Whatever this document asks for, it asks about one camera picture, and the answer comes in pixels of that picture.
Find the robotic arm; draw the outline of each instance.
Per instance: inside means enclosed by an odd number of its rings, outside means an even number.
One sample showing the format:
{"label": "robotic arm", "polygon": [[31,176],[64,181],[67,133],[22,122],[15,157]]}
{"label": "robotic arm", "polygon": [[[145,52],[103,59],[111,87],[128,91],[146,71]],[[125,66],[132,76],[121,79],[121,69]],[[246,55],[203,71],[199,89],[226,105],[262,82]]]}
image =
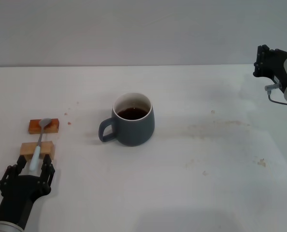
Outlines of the robotic arm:
{"label": "robotic arm", "polygon": [[279,49],[270,50],[267,45],[258,46],[257,59],[254,66],[253,75],[255,77],[268,77],[274,82],[274,85],[265,87],[269,100],[274,103],[287,105],[287,103],[273,101],[270,98],[271,91],[278,88],[283,92],[287,101],[287,52]]}

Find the cable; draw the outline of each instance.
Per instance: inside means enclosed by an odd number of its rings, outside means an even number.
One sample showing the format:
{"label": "cable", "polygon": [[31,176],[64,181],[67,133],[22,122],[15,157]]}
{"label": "cable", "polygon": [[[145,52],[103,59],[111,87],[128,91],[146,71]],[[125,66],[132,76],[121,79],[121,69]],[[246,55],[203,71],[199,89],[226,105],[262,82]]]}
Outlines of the cable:
{"label": "cable", "polygon": [[279,101],[274,101],[270,98],[270,94],[268,94],[268,99],[269,101],[273,102],[273,103],[277,103],[277,104],[280,104],[280,105],[287,105],[287,103],[283,103],[283,102],[279,102]]}

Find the mug handle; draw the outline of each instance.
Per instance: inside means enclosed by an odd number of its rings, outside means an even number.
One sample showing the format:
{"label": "mug handle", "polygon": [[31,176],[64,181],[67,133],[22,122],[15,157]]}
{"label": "mug handle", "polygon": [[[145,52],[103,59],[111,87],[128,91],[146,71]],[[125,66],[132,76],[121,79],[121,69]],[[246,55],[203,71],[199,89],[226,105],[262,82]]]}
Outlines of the mug handle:
{"label": "mug handle", "polygon": [[105,121],[102,121],[99,128],[99,138],[102,142],[108,142],[110,140],[113,140],[115,138],[114,133],[110,133],[104,136],[104,130],[106,127],[112,125],[115,122],[115,119],[113,117],[106,119]]}

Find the white wall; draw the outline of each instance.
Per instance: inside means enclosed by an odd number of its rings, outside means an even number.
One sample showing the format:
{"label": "white wall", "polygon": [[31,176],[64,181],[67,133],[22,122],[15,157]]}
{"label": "white wall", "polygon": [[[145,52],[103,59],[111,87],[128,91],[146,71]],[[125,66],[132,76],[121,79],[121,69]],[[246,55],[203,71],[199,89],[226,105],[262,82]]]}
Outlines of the white wall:
{"label": "white wall", "polygon": [[287,0],[0,0],[0,66],[253,63]]}

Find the gray mug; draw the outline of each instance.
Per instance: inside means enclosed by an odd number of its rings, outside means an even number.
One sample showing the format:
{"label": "gray mug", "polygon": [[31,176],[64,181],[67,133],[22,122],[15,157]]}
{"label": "gray mug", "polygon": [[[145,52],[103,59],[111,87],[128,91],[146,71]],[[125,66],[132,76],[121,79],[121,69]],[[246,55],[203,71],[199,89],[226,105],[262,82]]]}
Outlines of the gray mug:
{"label": "gray mug", "polygon": [[[146,142],[154,132],[154,113],[151,101],[141,93],[127,93],[114,103],[111,118],[100,124],[102,142],[117,139],[126,146],[138,146]],[[104,136],[106,127],[112,133]]]}

